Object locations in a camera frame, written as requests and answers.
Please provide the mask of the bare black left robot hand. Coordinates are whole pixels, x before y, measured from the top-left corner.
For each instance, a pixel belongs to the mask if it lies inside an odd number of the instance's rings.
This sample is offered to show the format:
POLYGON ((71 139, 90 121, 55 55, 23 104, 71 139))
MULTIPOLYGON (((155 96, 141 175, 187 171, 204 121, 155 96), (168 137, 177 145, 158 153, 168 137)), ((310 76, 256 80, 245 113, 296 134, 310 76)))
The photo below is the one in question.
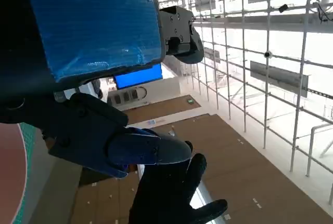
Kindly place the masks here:
POLYGON ((1 122, 27 123, 54 139, 49 154, 123 178, 130 164, 191 158, 183 141, 128 126, 128 117, 89 94, 55 93, 128 74, 173 55, 204 52, 193 13, 157 0, 1 0, 1 122))

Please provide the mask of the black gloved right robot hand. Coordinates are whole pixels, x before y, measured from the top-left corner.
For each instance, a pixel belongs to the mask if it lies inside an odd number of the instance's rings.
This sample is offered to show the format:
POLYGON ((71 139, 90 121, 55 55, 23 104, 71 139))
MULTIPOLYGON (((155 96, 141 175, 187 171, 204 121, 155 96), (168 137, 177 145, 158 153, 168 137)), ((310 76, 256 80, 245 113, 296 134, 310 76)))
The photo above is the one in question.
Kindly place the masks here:
POLYGON ((171 148, 153 147, 144 152, 145 166, 133 204, 129 223, 207 223, 227 210, 220 199, 200 208, 190 202, 206 170, 203 154, 193 152, 190 141, 169 140, 171 148))

